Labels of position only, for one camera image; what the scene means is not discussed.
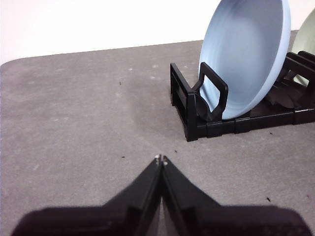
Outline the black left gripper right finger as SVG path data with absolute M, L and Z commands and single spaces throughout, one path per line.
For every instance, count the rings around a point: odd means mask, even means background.
M 295 211 L 278 206 L 224 206 L 161 158 L 165 217 L 179 236 L 309 236 Z

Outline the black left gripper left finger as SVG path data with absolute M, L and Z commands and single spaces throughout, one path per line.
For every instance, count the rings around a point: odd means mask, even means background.
M 155 236 L 161 155 L 129 186 L 101 206 L 50 207 L 22 217 L 14 236 Z

